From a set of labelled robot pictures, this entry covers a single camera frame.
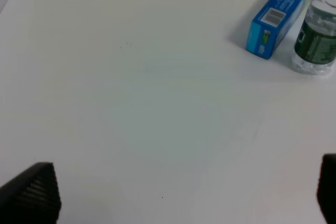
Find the green bottle label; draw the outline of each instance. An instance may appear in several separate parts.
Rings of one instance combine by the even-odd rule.
[[[304,21],[295,43],[295,52],[310,63],[328,64],[336,57],[336,36],[318,33]]]

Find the barcode label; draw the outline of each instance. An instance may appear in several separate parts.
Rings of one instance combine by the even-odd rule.
[[[261,21],[271,26],[278,27],[285,16],[286,13],[270,8]]]

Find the bottle bottom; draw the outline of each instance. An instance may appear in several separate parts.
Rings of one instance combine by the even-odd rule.
[[[304,73],[304,74],[313,74],[313,75],[326,75],[329,74],[333,69],[334,61],[331,63],[320,65],[313,64],[308,61],[305,61],[300,56],[293,52],[293,56],[291,58],[291,63],[296,72]]]

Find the blue box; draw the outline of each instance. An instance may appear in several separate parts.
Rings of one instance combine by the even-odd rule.
[[[269,59],[305,3],[306,0],[269,0],[251,23],[246,50]]]

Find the blue cardboard box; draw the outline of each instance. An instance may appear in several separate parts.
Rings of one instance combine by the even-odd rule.
[[[269,0],[251,23],[246,50],[269,59],[305,3],[306,0]]]

